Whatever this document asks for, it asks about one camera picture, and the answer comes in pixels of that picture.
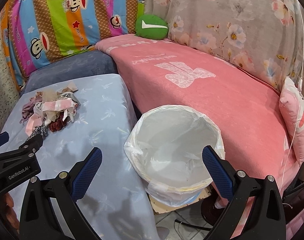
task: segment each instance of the trash can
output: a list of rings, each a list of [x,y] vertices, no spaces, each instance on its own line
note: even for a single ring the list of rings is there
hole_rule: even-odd
[[[221,131],[210,118],[188,106],[166,105],[142,115],[124,150],[146,192],[179,207],[212,182],[202,161],[207,145],[225,158]]]

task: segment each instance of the floral bedspread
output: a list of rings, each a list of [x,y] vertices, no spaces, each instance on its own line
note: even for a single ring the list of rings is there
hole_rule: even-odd
[[[304,9],[297,0],[154,0],[169,39],[220,57],[281,90],[303,61]]]

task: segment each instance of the green round cushion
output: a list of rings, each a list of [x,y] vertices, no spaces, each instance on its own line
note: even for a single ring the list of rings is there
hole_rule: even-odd
[[[160,17],[145,14],[135,23],[136,35],[152,40],[162,40],[168,34],[168,25]]]

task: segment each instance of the pink pillow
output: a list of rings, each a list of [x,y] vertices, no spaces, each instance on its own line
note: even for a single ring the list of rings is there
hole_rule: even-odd
[[[294,82],[287,77],[279,99],[279,109],[286,124],[297,162],[304,162],[304,99],[295,87]]]

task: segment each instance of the blue velvet cushion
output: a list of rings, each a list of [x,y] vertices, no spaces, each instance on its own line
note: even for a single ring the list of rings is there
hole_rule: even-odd
[[[114,60],[98,50],[87,51],[33,72],[26,83],[24,93],[62,81],[102,74],[117,74]]]

